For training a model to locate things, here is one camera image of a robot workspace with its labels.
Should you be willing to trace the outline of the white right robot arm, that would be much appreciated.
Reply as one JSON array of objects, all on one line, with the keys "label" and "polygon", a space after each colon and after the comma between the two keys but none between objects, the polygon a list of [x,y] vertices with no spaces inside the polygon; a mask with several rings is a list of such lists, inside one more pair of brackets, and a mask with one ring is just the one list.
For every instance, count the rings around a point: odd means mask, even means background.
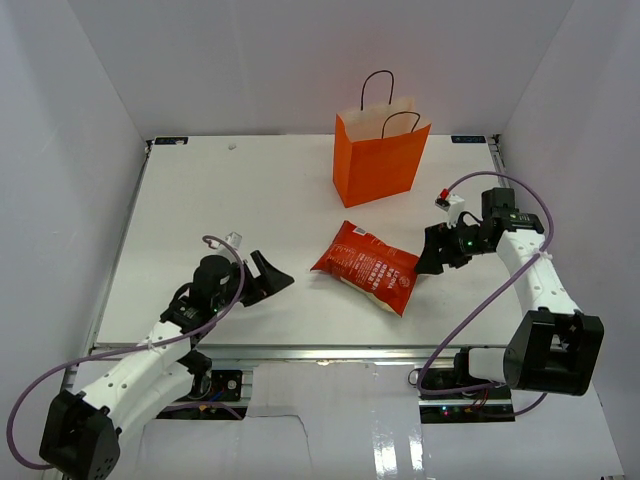
[{"label": "white right robot arm", "polygon": [[438,275],[483,254],[498,255],[510,275],[523,319],[504,348],[465,347],[454,357],[453,390],[472,399],[487,385],[582,396],[588,390],[604,338],[599,317],[581,311],[562,285],[543,247],[550,233],[539,217],[520,211],[511,188],[481,195],[481,217],[465,223],[464,200],[442,191],[435,201],[448,215],[426,228],[415,266]]}]

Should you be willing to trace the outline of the large red chips bag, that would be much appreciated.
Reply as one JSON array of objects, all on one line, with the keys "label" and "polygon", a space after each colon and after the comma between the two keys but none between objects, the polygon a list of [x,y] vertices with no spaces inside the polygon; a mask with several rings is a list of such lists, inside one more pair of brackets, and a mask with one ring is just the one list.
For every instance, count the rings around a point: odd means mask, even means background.
[{"label": "large red chips bag", "polygon": [[417,282],[417,262],[416,255],[345,220],[311,271],[342,281],[402,317]]}]

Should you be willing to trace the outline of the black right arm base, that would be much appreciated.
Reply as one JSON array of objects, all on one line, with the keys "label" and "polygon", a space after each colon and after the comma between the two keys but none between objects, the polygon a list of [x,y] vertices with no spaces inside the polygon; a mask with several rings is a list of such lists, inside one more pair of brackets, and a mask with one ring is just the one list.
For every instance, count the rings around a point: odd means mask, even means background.
[{"label": "black right arm base", "polygon": [[421,383],[418,383],[421,369],[414,368],[408,374],[409,385],[420,388],[423,400],[470,400],[471,406],[477,409],[489,400],[510,400],[511,391],[507,386],[470,375],[469,353],[470,348],[462,348],[451,358],[450,366],[434,364]]}]

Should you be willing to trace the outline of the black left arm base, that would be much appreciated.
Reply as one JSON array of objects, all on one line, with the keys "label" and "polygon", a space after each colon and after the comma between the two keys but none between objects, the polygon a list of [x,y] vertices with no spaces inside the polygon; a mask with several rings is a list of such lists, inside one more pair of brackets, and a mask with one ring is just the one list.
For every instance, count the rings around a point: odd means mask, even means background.
[{"label": "black left arm base", "polygon": [[178,402],[235,402],[241,399],[243,372],[241,370],[210,370],[197,375],[191,390]]}]

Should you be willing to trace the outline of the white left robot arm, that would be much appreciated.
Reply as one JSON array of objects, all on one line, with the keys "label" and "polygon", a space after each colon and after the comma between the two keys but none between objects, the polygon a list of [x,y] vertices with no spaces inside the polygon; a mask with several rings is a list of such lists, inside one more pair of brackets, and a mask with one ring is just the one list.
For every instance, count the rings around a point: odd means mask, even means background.
[{"label": "white left robot arm", "polygon": [[128,438],[180,399],[205,399],[212,361],[197,345],[236,303],[261,302],[293,284],[260,251],[259,274],[234,254],[203,257],[135,352],[77,393],[51,402],[40,457],[70,479],[105,479]]}]

